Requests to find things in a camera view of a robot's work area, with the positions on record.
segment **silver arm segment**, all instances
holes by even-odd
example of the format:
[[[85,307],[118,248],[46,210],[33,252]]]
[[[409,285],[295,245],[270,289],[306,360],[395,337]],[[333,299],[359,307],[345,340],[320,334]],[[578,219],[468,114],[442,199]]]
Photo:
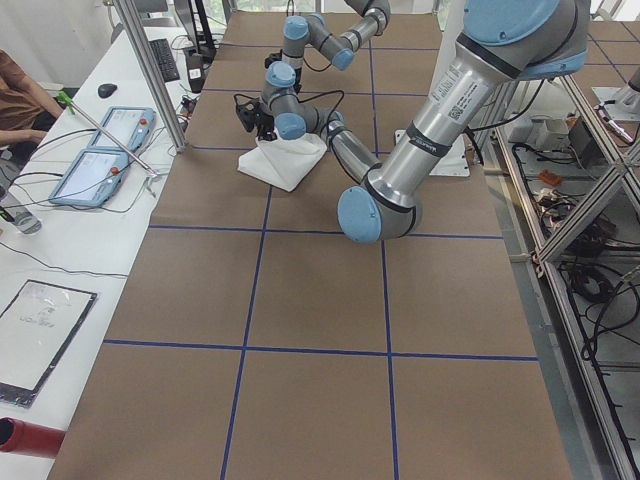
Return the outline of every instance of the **silver arm segment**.
[[[417,188],[498,85],[565,75],[584,63],[588,0],[540,2],[534,7],[530,2],[502,1],[505,9],[520,9],[522,15],[502,20],[496,18],[495,1],[467,1],[465,30],[449,70],[387,161],[370,169],[360,186],[343,193],[338,219],[352,240],[397,238],[420,223]],[[514,25],[514,18],[521,18],[522,25]],[[351,158],[349,147],[336,144],[340,135],[329,141],[339,159]],[[360,170],[368,164],[363,160]]]
[[[389,158],[379,163],[342,115],[302,104],[296,94],[307,43],[344,70],[355,51],[389,23],[387,0],[346,3],[363,18],[340,37],[317,14],[287,19],[282,61],[269,67],[260,107],[275,117],[285,140],[320,134],[359,184],[338,203],[340,226],[356,242],[402,237],[419,225],[422,205],[416,190],[496,87],[567,75],[586,60],[589,0],[467,0],[455,59]]]

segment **tablet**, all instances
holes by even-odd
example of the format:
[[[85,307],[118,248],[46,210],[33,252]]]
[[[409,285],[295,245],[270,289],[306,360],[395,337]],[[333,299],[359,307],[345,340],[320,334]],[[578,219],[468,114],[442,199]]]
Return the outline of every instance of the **tablet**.
[[[115,193],[128,164],[125,152],[86,148],[78,154],[53,189],[49,202],[99,207]]]
[[[129,150],[136,151],[151,132],[156,113],[144,107],[111,107],[100,124]],[[93,134],[89,148],[120,150],[99,130]]]

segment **table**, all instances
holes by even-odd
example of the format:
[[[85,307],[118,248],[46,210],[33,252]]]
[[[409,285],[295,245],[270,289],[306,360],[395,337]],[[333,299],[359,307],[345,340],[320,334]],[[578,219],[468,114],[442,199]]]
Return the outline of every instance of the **table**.
[[[171,42],[184,32],[180,28],[148,28],[152,38],[168,38]],[[167,89],[175,105],[185,94],[188,82],[185,64],[177,59],[181,80],[167,83]],[[109,99],[97,96],[101,83],[112,82],[118,90]],[[121,34],[104,58],[96,66],[89,78],[78,91],[74,100],[95,119],[101,119],[112,105],[144,106],[157,110],[146,86],[135,55],[125,33]],[[157,117],[156,128],[162,127],[162,119]],[[65,111],[53,126],[44,141],[66,132],[90,128],[79,115]],[[68,137],[52,143],[38,151],[26,166],[24,172],[46,171],[64,173],[78,151],[86,146],[90,134]],[[171,141],[166,134],[160,134],[156,142],[143,155],[148,163],[160,171],[168,171],[173,162]],[[36,200],[45,199],[55,182],[51,177],[29,176],[18,180],[25,185]],[[110,213],[103,210],[79,212],[69,208],[49,208],[30,206],[42,220],[43,227],[33,236],[24,236],[12,226],[4,224],[0,241],[28,252],[50,265],[63,266],[71,270],[91,270],[128,274],[145,234],[149,216],[157,198],[143,191],[134,199],[146,178],[145,172],[134,164],[126,174],[116,195],[105,204],[113,210],[126,213]],[[159,196],[166,177],[152,184],[152,190]],[[21,201],[29,199],[13,187],[12,193]],[[89,375],[104,333],[109,325],[114,309],[122,293],[125,280],[111,277],[69,275],[46,269],[33,260],[0,248],[2,286],[0,305],[9,303],[27,279],[38,279],[67,287],[75,287],[98,293],[98,300],[85,323],[71,342],[58,366],[42,388],[36,401],[28,410],[0,404],[0,417],[14,417],[66,430],[76,409],[82,389]],[[53,461],[20,455],[0,455],[0,479],[39,480],[46,478]]]
[[[283,21],[231,18],[50,480],[571,478],[481,169],[430,178],[420,228],[374,245],[339,231],[331,155],[291,194],[235,171],[232,94],[259,93]],[[396,15],[303,95],[343,88],[384,157],[439,45]]]

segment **person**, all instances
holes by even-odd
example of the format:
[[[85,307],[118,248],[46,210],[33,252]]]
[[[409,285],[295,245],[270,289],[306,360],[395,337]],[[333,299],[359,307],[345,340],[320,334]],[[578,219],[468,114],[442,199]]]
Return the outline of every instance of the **person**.
[[[62,114],[60,105],[0,50],[0,148],[9,146],[19,168]]]

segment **blue tape line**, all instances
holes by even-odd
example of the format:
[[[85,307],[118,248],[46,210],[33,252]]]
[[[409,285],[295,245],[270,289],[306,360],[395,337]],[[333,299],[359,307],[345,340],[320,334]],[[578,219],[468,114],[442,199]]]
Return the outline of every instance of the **blue tape line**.
[[[384,240],[380,242],[382,261],[382,286],[384,293],[384,318],[387,333],[387,371],[389,374],[389,413],[391,417],[391,445],[393,448],[393,478],[400,479],[400,463],[398,461],[398,430],[396,426],[396,395],[393,381],[393,344],[391,341],[391,313],[389,309],[389,282],[387,276],[387,252]]]
[[[482,360],[491,362],[537,362],[538,357],[518,357],[512,355],[463,355],[451,353],[393,353],[398,358],[432,358],[442,360]]]
[[[467,235],[456,233],[410,233],[414,238],[453,238],[456,240],[504,240],[502,235]]]
[[[204,147],[198,145],[191,145],[194,150],[226,150],[231,152],[250,152],[253,148],[247,147]]]
[[[344,235],[341,231],[322,231],[322,230],[284,230],[278,228],[269,228],[267,233],[291,233],[291,234],[306,234],[306,235]]]
[[[638,37],[636,36],[636,34],[635,34],[635,33],[633,33],[629,27],[627,27],[627,24],[626,24],[626,23],[624,23],[624,22],[620,22],[620,23],[622,23],[622,26],[625,28],[625,30],[626,30],[627,32],[629,32],[633,38],[635,38],[635,39],[636,39],[636,42],[640,42],[640,38],[638,38]]]
[[[196,348],[202,350],[233,350],[238,352],[242,350],[242,347],[238,345],[215,345],[204,343],[147,342],[142,340],[118,339],[105,339],[102,343],[106,343],[107,345],[129,345],[136,347]]]
[[[596,44],[596,47],[598,47],[598,49],[602,52],[602,54],[604,55],[604,58],[607,59],[607,61],[609,62],[609,65],[613,67],[613,69],[618,73],[618,76],[626,83],[624,75],[622,75],[620,70],[618,70],[618,67],[616,66],[616,64],[611,61],[611,58],[609,58],[609,55],[607,55],[607,52],[605,52],[604,49],[600,46],[600,43],[595,38],[593,38],[593,36],[590,33],[588,35],[593,41],[593,43]]]
[[[301,353],[305,355],[344,355],[356,357],[398,357],[398,358],[434,358],[443,360],[484,360],[505,362],[537,362],[537,357],[524,357],[513,355],[465,355],[457,353],[411,353],[411,352],[376,352],[373,350],[332,350],[322,348],[295,348],[295,347],[261,347],[242,345],[221,345],[207,343],[180,343],[180,342],[150,342],[144,340],[122,340],[108,338],[102,343],[108,345],[124,345],[134,347],[160,347],[160,348],[197,348],[202,350],[232,350],[247,352],[267,353]]]
[[[369,73],[371,74],[371,102],[373,104],[373,139],[375,144],[375,156],[380,154],[380,144],[378,142],[378,113],[376,110],[376,83],[373,74],[373,51],[371,50],[371,40],[368,44],[369,50]]]
[[[243,227],[216,227],[216,226],[199,226],[199,225],[159,225],[151,224],[150,229],[154,230],[209,230],[220,232],[243,232],[243,233],[261,233],[260,228],[243,228]],[[286,233],[292,235],[344,235],[341,231],[324,231],[324,230],[289,230],[280,228],[266,228],[266,233]],[[501,235],[471,235],[471,234],[455,234],[455,233],[410,233],[407,237],[414,238],[450,238],[455,240],[504,240]]]
[[[261,93],[261,90],[237,90],[234,88],[203,88],[202,89],[203,92],[213,92],[213,93]],[[314,91],[314,90],[305,90],[304,94],[305,95],[318,95],[320,93],[325,93],[325,92],[320,92],[320,91]],[[359,96],[369,96],[371,95],[371,92],[347,92],[345,91],[345,94],[347,95],[359,95]],[[421,97],[421,98],[428,98],[429,94],[428,93],[395,93],[395,92],[377,92],[376,93],[377,96],[379,97]]]
[[[244,330],[244,338],[242,340],[242,353],[240,354],[240,364],[238,365],[238,376],[236,378],[236,387],[233,393],[233,404],[231,406],[231,415],[229,417],[229,428],[227,430],[227,441],[224,447],[224,457],[222,460],[222,468],[220,469],[220,480],[224,480],[227,474],[227,466],[229,464],[229,453],[231,451],[231,441],[233,439],[233,427],[235,425],[236,412],[238,409],[238,400],[240,398],[240,386],[242,384],[242,373],[244,371],[244,361],[247,354],[247,344],[249,343],[249,332],[251,330],[251,320],[253,317],[253,307],[255,305],[256,291],[258,290],[258,279],[260,278],[260,264],[262,262],[262,253],[264,252],[264,240],[267,236],[267,222],[269,221],[269,209],[271,208],[271,198],[273,187],[269,187],[269,195],[264,211],[264,220],[262,222],[262,235],[260,237],[260,247],[258,249],[258,258],[256,260],[256,271],[253,276],[253,287],[251,288],[251,299],[249,301],[249,311],[247,312],[247,323]]]
[[[282,45],[248,45],[248,44],[244,44],[241,45],[239,43],[221,43],[220,44],[220,48],[223,47],[239,47],[239,48],[282,48]],[[438,48],[419,48],[419,47],[370,47],[372,50],[400,50],[400,51],[407,51],[407,52],[414,52],[414,51],[419,51],[419,52],[438,52],[440,49]]]
[[[314,355],[341,355],[347,357],[386,357],[385,352],[374,352],[366,350],[324,350],[321,348],[294,348],[294,347],[259,347],[247,346],[250,352],[267,352],[267,353],[301,353]]]
[[[214,232],[250,232],[260,233],[259,228],[234,228],[234,227],[199,227],[189,225],[149,225],[149,228],[154,230],[211,230]]]

